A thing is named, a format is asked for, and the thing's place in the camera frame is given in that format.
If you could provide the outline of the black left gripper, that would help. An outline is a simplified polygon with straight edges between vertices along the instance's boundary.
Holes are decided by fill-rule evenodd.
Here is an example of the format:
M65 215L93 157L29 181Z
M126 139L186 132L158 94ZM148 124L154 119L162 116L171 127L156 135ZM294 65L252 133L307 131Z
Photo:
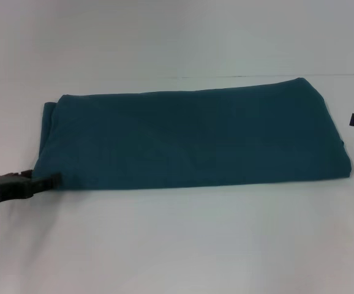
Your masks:
M32 173L33 170L25 170L19 172L18 176L0 176L0 203L54 190L62 183L60 173L41 178L32 178Z

